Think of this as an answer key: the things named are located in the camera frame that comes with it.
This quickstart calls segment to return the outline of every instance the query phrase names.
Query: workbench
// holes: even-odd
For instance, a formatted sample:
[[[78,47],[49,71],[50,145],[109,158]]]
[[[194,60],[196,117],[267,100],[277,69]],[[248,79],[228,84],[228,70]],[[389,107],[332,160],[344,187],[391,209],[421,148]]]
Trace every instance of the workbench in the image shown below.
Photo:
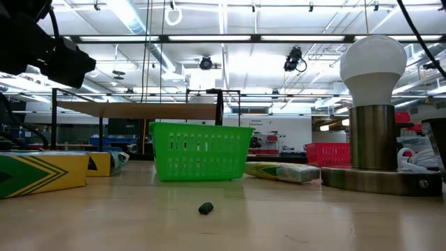
[[[423,250],[445,246],[442,197],[398,197],[245,176],[160,183],[153,163],[1,201],[0,250]],[[214,204],[199,215],[204,202]]]

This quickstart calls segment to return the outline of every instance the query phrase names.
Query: black cable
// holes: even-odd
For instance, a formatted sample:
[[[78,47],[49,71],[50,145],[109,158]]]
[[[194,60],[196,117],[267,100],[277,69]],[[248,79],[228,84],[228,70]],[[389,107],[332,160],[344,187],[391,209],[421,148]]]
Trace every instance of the black cable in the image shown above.
[[[446,73],[445,71],[441,68],[440,63],[438,63],[435,58],[432,56],[431,52],[429,51],[429,48],[426,46],[426,44],[424,43],[420,33],[418,32],[417,28],[415,27],[415,25],[413,24],[409,13],[406,10],[406,7],[403,4],[402,0],[397,0],[399,7],[401,9],[401,12],[403,13],[404,17],[406,18],[407,23],[409,24],[410,28],[412,29],[412,32],[415,34],[415,36],[417,36],[417,40],[420,43],[421,47],[423,48],[424,52],[426,53],[426,55],[429,57],[429,59],[432,61],[432,64],[437,68],[437,70],[441,73],[441,75],[443,76],[443,78],[446,79]]]
[[[304,60],[304,59],[300,59],[302,62],[304,62],[304,64],[305,64],[305,69],[303,69],[303,70],[298,70],[298,68],[296,67],[295,68],[295,70],[297,70],[299,73],[303,73],[304,71],[306,71],[307,70],[307,62]]]
[[[148,35],[148,48],[150,49],[151,48],[151,43],[152,43],[152,40],[151,40],[151,36],[152,36],[152,33],[151,33],[151,31],[152,31],[152,24],[153,24],[153,1],[151,2],[151,26],[150,26],[150,28],[148,29],[148,32],[149,32],[149,35]],[[150,61],[150,54],[148,55],[148,60],[147,60],[147,63]],[[147,77],[146,77],[146,102],[147,102],[147,93],[148,93],[148,79],[149,79],[149,76],[150,76],[150,66],[148,66],[147,65]]]
[[[52,7],[49,8],[49,16],[51,17],[51,23],[53,25],[54,37],[59,39],[61,36],[59,35],[59,27],[57,26],[56,15],[54,14],[54,10]]]
[[[142,76],[141,76],[141,101],[144,97],[144,67],[146,66],[146,55],[147,55],[147,26],[148,26],[148,8],[149,8],[150,1],[147,1],[147,11],[146,11],[146,27],[144,27],[144,55],[142,57]]]
[[[163,7],[165,7],[166,6],[166,0],[164,0],[164,4],[163,4]],[[162,25],[161,25],[161,36],[162,35],[164,35],[164,23],[165,23],[165,15],[166,15],[166,11],[164,11],[164,9],[162,9]],[[160,54],[161,54],[161,62],[160,62],[160,103],[162,102],[162,96],[161,96],[161,94],[162,94],[162,92],[161,92],[161,90],[162,90],[162,60],[163,60],[163,58],[162,58],[162,45],[163,45],[163,43],[161,43],[161,52],[160,52]]]
[[[39,138],[42,139],[42,143],[43,143],[42,148],[43,149],[47,149],[48,148],[48,139],[45,136],[43,136],[40,132],[38,132],[37,130],[34,130],[33,128],[30,128],[29,126],[27,126],[27,125],[17,121],[17,119],[15,119],[14,114],[13,114],[13,110],[11,108],[11,105],[10,105],[8,99],[5,97],[4,94],[0,93],[0,99],[4,103],[6,111],[8,111],[8,115],[11,118],[11,120],[14,123],[16,123],[17,125],[22,126],[23,128],[27,129],[28,131],[34,132],[37,136],[39,136]]]

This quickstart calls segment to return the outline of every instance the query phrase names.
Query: shelf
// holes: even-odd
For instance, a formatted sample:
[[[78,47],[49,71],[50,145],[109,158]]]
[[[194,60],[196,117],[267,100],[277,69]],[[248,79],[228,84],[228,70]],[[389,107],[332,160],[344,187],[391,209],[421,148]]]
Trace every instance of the shelf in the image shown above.
[[[214,120],[214,104],[145,104],[135,102],[63,102],[57,106],[95,117],[111,119],[203,119]]]

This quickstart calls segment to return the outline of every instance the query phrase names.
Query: yellow box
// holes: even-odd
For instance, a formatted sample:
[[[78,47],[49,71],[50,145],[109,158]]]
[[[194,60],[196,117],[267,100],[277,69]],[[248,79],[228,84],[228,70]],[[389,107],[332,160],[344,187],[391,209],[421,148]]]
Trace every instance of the yellow box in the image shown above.
[[[88,165],[85,153],[2,153],[0,198],[85,186]]]
[[[121,168],[125,165],[127,160],[120,160],[119,156],[122,153],[118,152],[86,152],[89,156],[89,169],[86,173],[88,177],[113,176],[121,172]]]

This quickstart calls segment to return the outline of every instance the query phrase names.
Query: white light bulb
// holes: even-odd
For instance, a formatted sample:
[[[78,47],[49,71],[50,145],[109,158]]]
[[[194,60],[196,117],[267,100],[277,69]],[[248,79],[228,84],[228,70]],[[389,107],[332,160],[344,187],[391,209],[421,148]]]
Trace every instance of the white light bulb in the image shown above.
[[[404,47],[387,36],[368,36],[341,58],[341,78],[355,107],[391,105],[392,90],[406,69]]]

